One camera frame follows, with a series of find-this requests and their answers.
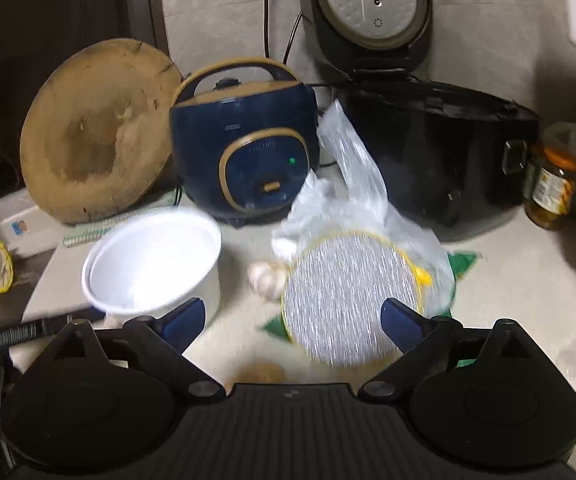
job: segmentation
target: white bowl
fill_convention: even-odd
[[[219,306],[217,259],[221,231],[206,213],[188,207],[148,212],[115,227],[90,250],[81,273],[84,295],[123,324],[162,317],[194,296],[206,325]]]

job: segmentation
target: navy blue rice cooker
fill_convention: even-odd
[[[196,94],[208,76],[241,67],[263,68],[273,80],[224,78]],[[170,123],[185,192],[233,225],[286,209],[319,164],[314,91],[270,59],[231,60],[194,73],[181,85]]]

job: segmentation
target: rice cooker handle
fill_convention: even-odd
[[[242,57],[239,59],[231,59],[229,61],[223,61],[221,63],[207,66],[206,68],[199,70],[199,72],[192,74],[189,78],[183,81],[177,92],[177,97],[175,98],[174,104],[177,105],[183,101],[193,98],[194,92],[196,91],[197,86],[199,86],[199,83],[206,79],[208,76],[217,74],[219,72],[224,72],[226,70],[232,70],[233,68],[248,66],[263,68],[273,77],[275,81],[298,80],[297,76],[295,76],[288,67],[272,59],[267,59],[265,57]]]

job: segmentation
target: tiled wall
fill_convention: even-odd
[[[183,73],[234,56],[263,56],[262,0],[163,0],[171,56]],[[271,0],[270,46],[280,59],[299,0]],[[321,81],[303,30],[289,66]],[[427,76],[535,109],[545,123],[576,120],[576,48],[565,0],[434,0]]]

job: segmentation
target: round pad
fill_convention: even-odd
[[[425,380],[410,415],[420,435],[460,462],[532,468],[576,442],[576,394],[536,361],[486,359]]]
[[[339,234],[306,250],[295,264],[283,319],[314,360],[353,368],[396,350],[381,329],[387,298],[418,310],[417,280],[403,254],[367,233]]]
[[[167,434],[175,402],[159,380],[91,359],[63,359],[6,397],[1,429],[35,464],[59,471],[130,462]]]
[[[50,75],[21,132],[34,202],[62,222],[89,222],[138,200],[171,151],[168,111],[181,75],[136,40],[87,47]]]

